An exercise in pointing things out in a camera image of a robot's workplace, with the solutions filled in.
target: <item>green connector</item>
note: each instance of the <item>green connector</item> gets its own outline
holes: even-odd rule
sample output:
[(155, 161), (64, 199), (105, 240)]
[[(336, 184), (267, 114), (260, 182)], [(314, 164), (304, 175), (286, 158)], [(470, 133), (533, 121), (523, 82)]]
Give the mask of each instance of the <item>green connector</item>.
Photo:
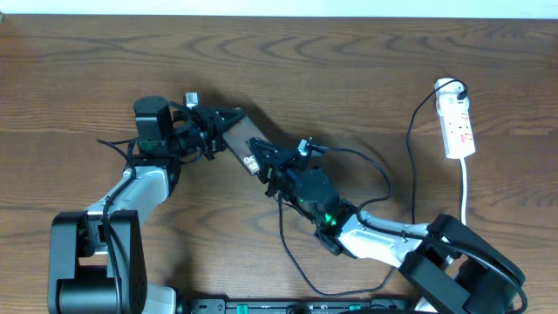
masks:
[(236, 314), (248, 314), (248, 306), (236, 305)]

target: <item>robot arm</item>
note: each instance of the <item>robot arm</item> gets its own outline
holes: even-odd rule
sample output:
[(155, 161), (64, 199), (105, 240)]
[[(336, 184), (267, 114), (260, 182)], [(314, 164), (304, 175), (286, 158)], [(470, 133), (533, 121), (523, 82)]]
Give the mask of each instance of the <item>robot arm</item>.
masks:
[[(279, 193), (316, 224), (315, 237), (332, 254), (372, 258), (398, 267), (439, 313), (504, 313), (520, 292), (525, 276), (500, 252), (449, 215), (431, 224), (403, 224), (377, 218), (340, 199), (321, 168), (308, 169), (323, 147), (303, 140), (286, 150), (259, 139), (248, 141), (260, 165), (267, 196)], [(447, 266), (470, 258), (452, 278)]]
[[(214, 153), (227, 148), (223, 133), (245, 114), (198, 106), (193, 93), (186, 95), (184, 103), (180, 106), (154, 96), (138, 100), (134, 111), (139, 136), (130, 147), (137, 144), (139, 154), (128, 149), (131, 160), (122, 180), (84, 212), (61, 213), (54, 219), (50, 313), (115, 313), (117, 304), (123, 313), (190, 312), (177, 291), (147, 283), (140, 225), (174, 191), (180, 158), (199, 152), (212, 160)], [(169, 107), (178, 111), (171, 115)], [(184, 125), (174, 127), (180, 121)], [(257, 138), (250, 139), (248, 146), (259, 166), (259, 180), (268, 185), (266, 195), (279, 193), (315, 223), (315, 237), (329, 252), (398, 267), (440, 313), (503, 313), (525, 281), (514, 264), (451, 216), (440, 215), (431, 224), (403, 224), (374, 217), (342, 200), (322, 169), (307, 169), (312, 154), (323, 151), (305, 140), (297, 150)], [(108, 201), (110, 241), (103, 224)], [(107, 265), (78, 263), (80, 257), (107, 254), (107, 242), (114, 247), (114, 265), (111, 259)], [(470, 259), (451, 278), (445, 269), (464, 252), (456, 249), (458, 245), (480, 252), (483, 263)], [(120, 289), (113, 268), (118, 270)], [(505, 272), (512, 283), (491, 270)]]
[[(136, 101), (138, 138), (130, 141), (131, 162), (120, 182), (85, 211), (60, 213), (52, 222), (50, 313), (188, 313), (174, 289), (147, 282), (140, 225), (174, 191), (184, 163), (180, 158), (199, 152), (212, 160), (227, 148), (223, 132), (245, 114), (197, 106), (193, 93), (184, 102), (181, 106), (155, 96)], [(170, 107), (178, 109), (174, 116)], [(177, 122), (183, 126), (174, 127)], [(132, 155), (136, 144), (139, 153)], [(107, 203), (115, 263), (109, 258), (107, 265), (80, 265), (80, 257), (110, 255), (103, 223)]]

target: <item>black wire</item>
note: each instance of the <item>black wire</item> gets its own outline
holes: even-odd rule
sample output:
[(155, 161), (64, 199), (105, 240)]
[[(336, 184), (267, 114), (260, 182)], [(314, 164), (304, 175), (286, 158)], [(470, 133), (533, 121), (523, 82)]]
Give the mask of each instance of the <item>black wire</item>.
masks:
[(281, 196), (281, 192), (279, 192), (279, 197), (277, 197), (277, 204), (279, 204), (279, 237), (281, 238), (281, 244), (282, 247), (285, 249), (285, 253), (287, 253), (287, 256), (290, 258), (290, 261), (295, 265), (296, 269), (298, 270), (298, 272), (300, 273), (300, 275), (303, 277), (304, 281), (306, 282), (306, 284), (308, 284), (308, 286), (318, 295), (322, 296), (322, 297), (344, 297), (344, 296), (349, 296), (349, 295), (354, 295), (354, 294), (360, 294), (360, 293), (372, 293), (372, 292), (378, 292), (380, 290), (382, 290), (387, 283), (390, 281), (391, 277), (393, 276), (393, 273), (395, 273), (395, 270), (397, 270), (397, 268), (393, 267), (390, 272), (388, 273), (387, 277), (384, 279), (384, 281), (376, 288), (371, 288), (371, 289), (363, 289), (363, 290), (353, 290), (353, 291), (346, 291), (346, 292), (340, 292), (340, 293), (324, 293), (321, 292), (320, 290), (318, 290), (311, 282), (310, 280), (306, 277), (306, 275), (303, 272), (303, 269), (301, 269), (300, 265), (296, 262), (296, 259), (293, 257), (293, 255), (290, 253), (289, 248), (287, 247), (287, 243), (285, 242), (285, 236), (283, 234), (283, 230), (282, 230), (282, 196)]
[(116, 312), (120, 314), (122, 312), (122, 284), (120, 282), (120, 271), (118, 262), (116, 259), (116, 253), (114, 251), (114, 246), (112, 245), (111, 230), (112, 227), (108, 221), (108, 209), (112, 205), (112, 201), (116, 198), (120, 192), (122, 192), (135, 178), (136, 178), (136, 168), (132, 164), (131, 157), (125, 154), (120, 148), (116, 147), (114, 143), (107, 142), (106, 140), (97, 140), (97, 142), (107, 145), (108, 147), (117, 151), (124, 159), (126, 159), (126, 164), (132, 169), (132, 173), (124, 183), (122, 183), (111, 195), (107, 196), (105, 199), (105, 206), (103, 206), (103, 233), (105, 235), (106, 242), (106, 253), (111, 260), (112, 273), (114, 275), (114, 285), (116, 288)]
[(378, 165), (377, 162), (375, 162), (372, 158), (366, 156), (365, 154), (362, 154), (354, 149), (350, 149), (350, 148), (341, 148), (341, 147), (327, 147), (324, 145), (318, 145), (318, 144), (311, 144), (310, 145), (314, 148), (317, 148), (319, 150), (322, 151), (331, 151), (331, 152), (341, 152), (341, 153), (351, 153), (351, 154), (355, 154), (358, 155), (362, 158), (364, 158), (365, 160), (367, 160), (368, 162), (370, 162), (370, 164), (372, 164), (372, 166), (374, 166), (381, 174), (382, 176), (384, 176), (385, 179), (385, 183), (387, 183), (387, 187), (388, 187), (388, 193), (385, 196), (382, 197), (378, 197), (378, 198), (373, 198), (373, 199), (369, 199), (367, 201), (363, 201), (360, 206), (358, 206), (358, 210), (362, 209), (364, 206), (371, 204), (373, 202), (377, 202), (377, 201), (385, 201), (389, 198), (391, 198), (393, 196), (393, 185), (391, 184), (391, 180), (390, 177), (387, 175), (387, 173), (382, 169), (382, 167), (380, 165)]
[[(279, 202), (275, 195), (273, 195), (272, 197), (276, 202)], [(286, 205), (286, 206), (289, 206), (290, 208), (293, 208), (294, 210), (296, 210), (296, 212), (298, 214), (300, 214), (302, 217), (308, 219), (311, 223), (316, 223), (316, 218), (313, 216), (313, 214), (311, 214), (311, 213), (307, 212), (306, 210), (300, 208), (300, 206), (293, 205), (293, 204), (288, 204), (288, 203), (284, 203), (283, 205)]]
[(129, 143), (130, 141), (135, 140), (135, 139), (137, 139), (137, 138), (133, 138), (133, 139), (130, 139), (130, 140), (117, 140), (117, 141), (108, 142), (108, 143), (111, 143), (113, 145), (126, 144), (126, 143)]
[(458, 244), (458, 243), (448, 243), (448, 242), (443, 242), (439, 239), (436, 238), (431, 238), (431, 237), (426, 237), (426, 236), (422, 236), (422, 235), (414, 235), (414, 234), (408, 234), (405, 232), (399, 232), (399, 231), (393, 231), (393, 230), (389, 230), (389, 229), (382, 229), (376, 226), (373, 226), (371, 224), (369, 224), (367, 221), (365, 221), (359, 213), (357, 213), (357, 219), (360, 223), (363, 224), (363, 226), (365, 226), (366, 228), (370, 228), (372, 230), (375, 230), (377, 232), (381, 232), (381, 233), (385, 233), (388, 235), (392, 235), (392, 236), (400, 236), (403, 237), (404, 239), (416, 239), (416, 240), (421, 240), (423, 242), (428, 242), (430, 244), (442, 247), (444, 249), (449, 249), (451, 251), (457, 251), (461, 254), (464, 254), (466, 256), (469, 256), (470, 258), (472, 258), (473, 260), (475, 260), (476, 262), (484, 265), (485, 267), (489, 268), (490, 270), (494, 271), (498, 276), (500, 276), (502, 279), (504, 279), (504, 281), (506, 281), (508, 284), (510, 284), (514, 290), (519, 294), (520, 298), (521, 298), (521, 307), (515, 311), (509, 311), (507, 312), (507, 314), (520, 314), (523, 313), (526, 309), (527, 309), (527, 295), (525, 294), (525, 291), (523, 291), (523, 289), (519, 286), (519, 280), (517, 278), (512, 278), (510, 277), (506, 272), (504, 272), (503, 270), (501, 270), (500, 268), (492, 265), (490, 262), (488, 262), (487, 260), (489, 260), (490, 258), (486, 257), (485, 253), (475, 249), (475, 248), (470, 248), (467, 247), (466, 245), (462, 245), (462, 244)]
[(442, 89), (443, 87), (445, 87), (446, 85), (449, 85), (453, 82), (458, 82), (461, 83), (464, 87), (463, 93), (464, 95), (466, 95), (467, 93), (467, 85), (465, 83), (463, 83), (463, 81), (459, 80), (459, 79), (452, 79), (449, 82), (446, 82), (444, 84), (442, 84), (440, 87), (436, 88), (435, 90), (433, 90), (430, 94), (428, 94), (428, 96), (426, 96), (425, 100), (423, 100), (420, 105), (418, 105), (417, 109), (415, 109), (414, 113), (412, 113), (411, 116), (411, 123), (409, 123), (409, 131), (407, 131), (407, 151), (409, 152), (409, 159), (411, 160), (411, 168), (412, 168), (412, 202), (411, 202), (411, 217), (412, 217), (412, 223), (416, 223), (415, 222), (415, 196), (416, 196), (416, 192), (417, 192), (417, 169), (415, 167), (415, 160), (412, 157), (412, 150), (411, 150), (411, 130), (412, 130), (412, 123), (415, 120), (415, 116), (417, 115), (417, 112), (419, 111), (420, 107), (422, 107), (422, 105), (424, 105), (426, 103), (426, 101), (432, 97), (433, 94), (435, 94), (437, 91), (439, 91), (440, 89)]

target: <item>white wall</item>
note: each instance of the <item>white wall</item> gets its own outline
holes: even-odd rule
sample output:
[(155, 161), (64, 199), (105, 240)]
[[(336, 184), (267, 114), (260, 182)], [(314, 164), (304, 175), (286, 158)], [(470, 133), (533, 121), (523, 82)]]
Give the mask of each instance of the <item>white wall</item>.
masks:
[(6, 14), (558, 18), (558, 0), (0, 0), (0, 11)]

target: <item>wood grain surface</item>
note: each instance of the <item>wood grain surface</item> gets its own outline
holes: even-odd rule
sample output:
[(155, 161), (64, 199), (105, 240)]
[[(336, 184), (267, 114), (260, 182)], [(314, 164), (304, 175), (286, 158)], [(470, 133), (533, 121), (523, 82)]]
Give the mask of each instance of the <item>wood grain surface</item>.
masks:
[[(120, 177), (96, 139), (135, 135), (151, 94), (243, 106), (272, 139), (313, 136), (378, 159), (410, 221), (405, 134), (436, 79), (469, 85), (477, 153), (467, 159), (469, 225), (527, 276), (530, 313), (558, 302), (558, 23), (522, 20), (7, 16), (0, 24), (0, 312), (46, 312), (49, 234)], [(444, 155), (434, 101), (418, 114), (418, 222), (459, 216), (460, 168)], [(325, 161), (342, 195), (382, 195), (378, 172)], [(190, 295), (316, 297), (285, 256), (277, 206), (229, 153), (184, 167), (141, 232), (149, 280)], [(285, 212), (285, 233), (324, 291), (378, 285), (389, 267), (334, 257)], [(384, 294), (410, 294), (397, 274)]]

